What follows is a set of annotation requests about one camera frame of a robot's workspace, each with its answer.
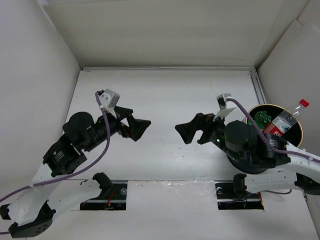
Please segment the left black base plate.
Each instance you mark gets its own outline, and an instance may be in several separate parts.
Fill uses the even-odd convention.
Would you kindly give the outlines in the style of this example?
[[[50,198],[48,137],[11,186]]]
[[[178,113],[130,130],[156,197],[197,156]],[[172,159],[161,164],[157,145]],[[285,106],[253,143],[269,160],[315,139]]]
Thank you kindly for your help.
[[[80,211],[125,211],[127,206],[127,181],[114,181],[107,196],[99,196],[80,204]]]

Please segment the clear bottle red label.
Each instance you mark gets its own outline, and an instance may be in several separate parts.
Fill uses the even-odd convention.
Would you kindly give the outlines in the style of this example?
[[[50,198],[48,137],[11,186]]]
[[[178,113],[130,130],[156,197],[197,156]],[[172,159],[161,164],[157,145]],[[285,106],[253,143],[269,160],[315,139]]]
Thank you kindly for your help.
[[[273,134],[278,137],[283,136],[290,130],[301,117],[302,112],[310,105],[310,103],[301,99],[297,104],[283,110],[277,115],[264,129],[263,133]]]

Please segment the dark bin with gold rim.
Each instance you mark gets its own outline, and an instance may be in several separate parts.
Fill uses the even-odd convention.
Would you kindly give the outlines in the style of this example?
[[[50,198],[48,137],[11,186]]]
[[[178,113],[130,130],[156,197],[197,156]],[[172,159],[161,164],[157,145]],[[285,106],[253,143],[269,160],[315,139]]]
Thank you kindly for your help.
[[[266,111],[267,115],[271,116],[273,120],[285,109],[281,106],[274,104],[260,104],[254,106],[248,111],[249,115],[252,118],[255,118],[256,113],[260,111]],[[295,147],[299,147],[303,141],[303,129],[299,122],[297,122],[291,129],[289,129],[283,136],[284,139],[289,141]],[[258,168],[250,164],[250,158],[247,158],[242,161],[235,161],[231,157],[227,156],[229,162],[239,171],[246,174],[257,175],[265,172],[266,168]]]

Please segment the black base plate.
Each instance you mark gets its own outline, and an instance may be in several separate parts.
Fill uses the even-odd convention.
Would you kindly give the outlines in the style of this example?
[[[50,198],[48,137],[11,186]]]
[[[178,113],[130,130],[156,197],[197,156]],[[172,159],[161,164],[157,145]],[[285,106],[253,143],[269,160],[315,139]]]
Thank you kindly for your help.
[[[127,181],[114,181],[107,196],[99,196],[80,204],[80,211],[125,211],[127,206]]]
[[[264,210],[262,197],[259,193],[247,193],[245,196],[239,196],[234,192],[231,181],[216,181],[215,191],[219,210]]]

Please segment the green plastic bottle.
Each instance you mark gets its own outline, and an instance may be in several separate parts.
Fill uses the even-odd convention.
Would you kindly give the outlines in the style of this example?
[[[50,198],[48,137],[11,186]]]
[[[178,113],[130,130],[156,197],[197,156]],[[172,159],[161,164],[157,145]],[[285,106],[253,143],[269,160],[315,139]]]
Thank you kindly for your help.
[[[258,111],[253,119],[260,130],[264,130],[272,121],[272,117],[265,110]]]

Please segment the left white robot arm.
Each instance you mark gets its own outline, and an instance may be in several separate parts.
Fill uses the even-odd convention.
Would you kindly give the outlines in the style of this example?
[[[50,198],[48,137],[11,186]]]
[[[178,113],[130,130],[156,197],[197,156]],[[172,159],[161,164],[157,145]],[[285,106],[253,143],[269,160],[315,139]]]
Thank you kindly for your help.
[[[113,182],[105,173],[98,172],[67,195],[50,198],[60,184],[59,179],[74,177],[75,170],[87,160],[85,152],[108,143],[116,133],[136,142],[151,125],[149,120],[135,119],[132,109],[117,106],[115,113],[113,116],[105,111],[94,121],[91,114],[81,111],[63,125],[63,135],[43,156],[31,184],[15,201],[0,207],[1,218],[13,222],[8,228],[13,239],[36,237],[73,206],[113,195]]]

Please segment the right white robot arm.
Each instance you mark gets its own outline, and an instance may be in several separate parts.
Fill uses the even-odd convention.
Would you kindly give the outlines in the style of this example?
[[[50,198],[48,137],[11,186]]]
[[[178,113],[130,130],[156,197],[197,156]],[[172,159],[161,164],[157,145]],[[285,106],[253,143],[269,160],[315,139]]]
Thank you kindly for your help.
[[[253,168],[274,170],[269,174],[254,175],[244,170],[236,174],[231,191],[237,197],[285,189],[320,194],[320,164],[316,156],[282,137],[262,133],[239,120],[225,124],[224,118],[203,113],[174,128],[185,144],[190,144],[196,132],[202,131],[198,144],[213,143],[237,163],[248,162]]]

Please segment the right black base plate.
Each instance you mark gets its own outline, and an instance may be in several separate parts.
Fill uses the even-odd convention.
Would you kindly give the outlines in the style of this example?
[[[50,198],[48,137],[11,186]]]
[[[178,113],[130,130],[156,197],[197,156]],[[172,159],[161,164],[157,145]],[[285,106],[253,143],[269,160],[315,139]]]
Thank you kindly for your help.
[[[215,191],[219,210],[264,210],[262,197],[259,193],[247,193],[245,196],[239,196],[234,192],[231,181],[216,181]]]

